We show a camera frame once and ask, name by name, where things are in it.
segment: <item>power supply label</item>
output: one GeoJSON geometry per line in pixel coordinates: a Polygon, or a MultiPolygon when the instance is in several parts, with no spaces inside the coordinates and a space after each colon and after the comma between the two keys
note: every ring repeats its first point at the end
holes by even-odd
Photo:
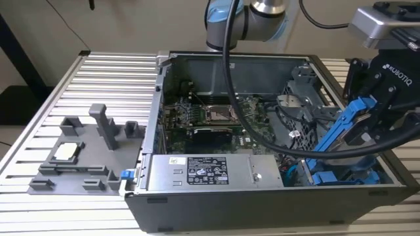
{"type": "Polygon", "coordinates": [[[187,184],[229,184],[225,157],[187,157],[187,184]]]}

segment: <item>wall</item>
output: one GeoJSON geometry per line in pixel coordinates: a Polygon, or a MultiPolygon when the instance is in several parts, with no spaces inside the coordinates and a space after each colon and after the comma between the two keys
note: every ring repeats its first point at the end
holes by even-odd
{"type": "Polygon", "coordinates": [[[0,49],[0,93],[10,85],[25,85],[25,82],[7,60],[3,51],[0,49]]]}
{"type": "MultiPolygon", "coordinates": [[[[206,0],[49,0],[91,51],[203,51],[206,0]]],[[[35,69],[55,84],[85,47],[43,0],[0,0],[0,13],[35,69]]],[[[277,43],[238,45],[241,52],[277,51],[277,43]]]]}
{"type": "MultiPolygon", "coordinates": [[[[95,0],[90,11],[86,0],[49,0],[67,24],[93,51],[145,52],[205,50],[202,14],[206,0],[95,0]]],[[[357,6],[373,0],[305,0],[313,18],[325,24],[347,22],[357,6]]],[[[289,18],[298,12],[293,31],[277,42],[239,42],[238,52],[317,54],[327,58],[369,57],[373,50],[343,29],[314,28],[290,0],[289,18]]],[[[30,61],[45,80],[54,85],[77,53],[85,47],[65,27],[43,0],[0,0],[0,13],[18,39],[30,61]]],[[[7,70],[6,62],[0,70],[7,70]]]]}

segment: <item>circuit board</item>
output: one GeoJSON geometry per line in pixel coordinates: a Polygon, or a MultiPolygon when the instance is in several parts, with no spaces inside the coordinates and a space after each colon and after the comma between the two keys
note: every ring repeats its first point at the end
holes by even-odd
{"type": "MultiPolygon", "coordinates": [[[[254,131],[274,140],[258,98],[239,98],[239,106],[254,131]]],[[[165,106],[167,154],[275,154],[249,136],[230,105],[191,104],[185,98],[165,106]]]]}

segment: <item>aluminum extrusion table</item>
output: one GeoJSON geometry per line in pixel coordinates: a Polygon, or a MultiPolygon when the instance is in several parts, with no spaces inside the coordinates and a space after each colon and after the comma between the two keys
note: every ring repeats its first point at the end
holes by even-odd
{"type": "MultiPolygon", "coordinates": [[[[347,73],[342,59],[323,59],[341,85],[347,73]]],[[[78,56],[47,100],[0,162],[0,233],[9,235],[146,235],[119,196],[31,196],[26,189],[46,159],[58,124],[67,115],[82,123],[91,103],[103,103],[117,124],[147,121],[155,78],[155,55],[90,53],[78,56]]],[[[420,181],[420,141],[393,150],[420,181]]],[[[420,235],[420,194],[395,206],[382,206],[349,226],[191,232],[190,235],[420,235]]]]}

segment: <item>black power cable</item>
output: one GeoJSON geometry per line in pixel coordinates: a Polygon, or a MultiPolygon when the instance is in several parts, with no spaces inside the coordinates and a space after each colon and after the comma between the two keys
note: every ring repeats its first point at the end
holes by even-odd
{"type": "Polygon", "coordinates": [[[6,146],[11,146],[11,144],[7,144],[7,143],[1,142],[1,141],[0,141],[0,144],[3,144],[3,145],[6,145],[6,146]]]}
{"type": "Polygon", "coordinates": [[[278,146],[278,145],[270,143],[269,141],[266,141],[261,137],[261,135],[250,127],[250,125],[249,125],[249,123],[243,117],[243,112],[239,108],[239,105],[237,103],[235,96],[234,96],[234,89],[233,89],[233,83],[231,83],[231,77],[230,77],[230,68],[229,68],[229,44],[230,44],[230,38],[231,38],[231,27],[233,27],[237,5],[238,5],[238,0],[231,0],[227,19],[226,19],[223,42],[222,42],[222,60],[221,60],[222,73],[223,73],[223,79],[225,79],[225,85],[226,85],[226,91],[227,91],[230,106],[231,106],[233,111],[235,113],[237,119],[238,119],[243,129],[247,131],[249,135],[251,136],[251,138],[261,145],[263,145],[267,149],[271,149],[273,151],[282,153],[285,155],[290,155],[290,156],[307,157],[311,159],[345,159],[349,157],[369,155],[369,154],[381,152],[383,150],[389,150],[391,148],[395,148],[397,146],[399,146],[403,143],[406,143],[407,141],[410,141],[410,139],[413,139],[420,134],[420,125],[415,125],[415,126],[413,126],[413,128],[407,132],[405,132],[399,136],[397,136],[395,139],[386,140],[379,144],[370,145],[367,147],[361,147],[361,148],[351,149],[351,150],[325,151],[325,152],[287,149],[286,147],[278,146]]]}
{"type": "Polygon", "coordinates": [[[61,18],[66,28],[73,32],[74,36],[78,38],[78,40],[81,41],[81,43],[83,44],[85,48],[90,51],[89,46],[86,45],[86,43],[83,42],[83,40],[79,38],[78,34],[73,31],[71,27],[67,25],[66,21],[63,20],[63,17],[61,16],[59,12],[57,11],[57,9],[53,7],[53,5],[50,4],[49,0],[45,0],[45,2],[49,4],[49,6],[51,7],[53,11],[57,13],[58,17],[61,18]]]}
{"type": "Polygon", "coordinates": [[[207,4],[205,6],[205,12],[203,12],[203,26],[205,26],[205,29],[207,29],[209,6],[210,6],[210,0],[207,0],[207,4]]]}
{"type": "Polygon", "coordinates": [[[321,29],[325,29],[325,30],[335,30],[335,29],[341,29],[341,28],[346,28],[347,27],[347,24],[339,24],[339,25],[323,25],[321,23],[318,23],[310,16],[309,16],[309,13],[306,11],[306,9],[303,8],[303,5],[302,5],[302,0],[298,0],[298,6],[299,6],[299,9],[301,9],[301,12],[305,16],[305,18],[307,19],[307,21],[318,28],[321,29]]]}

